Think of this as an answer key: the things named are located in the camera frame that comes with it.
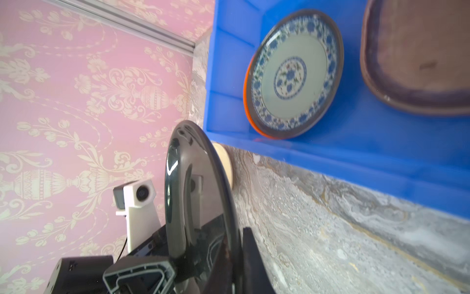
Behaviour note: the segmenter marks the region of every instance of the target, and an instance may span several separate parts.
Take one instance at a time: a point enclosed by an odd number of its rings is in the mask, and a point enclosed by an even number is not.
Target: blue plastic crate
[[[218,0],[204,131],[211,140],[470,219],[470,118],[429,118],[377,100],[360,71],[365,0]],[[305,134],[270,140],[250,125],[243,81],[259,44],[290,13],[318,9],[338,25],[343,76],[325,116]]]

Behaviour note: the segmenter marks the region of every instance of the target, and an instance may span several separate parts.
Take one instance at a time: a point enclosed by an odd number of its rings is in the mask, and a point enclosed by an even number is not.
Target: wall
[[[188,40],[212,27],[215,0],[99,0]]]
[[[0,9],[0,293],[62,256],[119,254],[112,188],[153,177],[188,115],[191,58],[42,1]]]

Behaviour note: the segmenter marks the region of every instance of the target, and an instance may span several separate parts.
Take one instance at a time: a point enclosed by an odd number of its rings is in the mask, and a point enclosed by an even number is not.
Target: brown plate
[[[470,1],[369,0],[360,65],[370,90],[390,106],[470,114]]]

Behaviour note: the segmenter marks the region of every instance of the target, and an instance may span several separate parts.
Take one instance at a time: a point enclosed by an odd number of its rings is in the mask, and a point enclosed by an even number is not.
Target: marble countertop
[[[195,49],[189,119],[202,126],[209,38]],[[470,293],[470,222],[226,146],[240,227],[277,293]]]

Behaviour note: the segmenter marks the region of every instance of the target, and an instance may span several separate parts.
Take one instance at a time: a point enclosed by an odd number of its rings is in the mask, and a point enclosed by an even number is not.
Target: black cable
[[[127,237],[126,237],[126,239],[125,239],[125,241],[124,241],[124,245],[122,245],[121,253],[119,253],[119,257],[116,259],[116,261],[118,261],[119,258],[121,258],[121,255],[122,255],[122,253],[124,252],[124,248],[125,248],[126,243],[127,243]]]

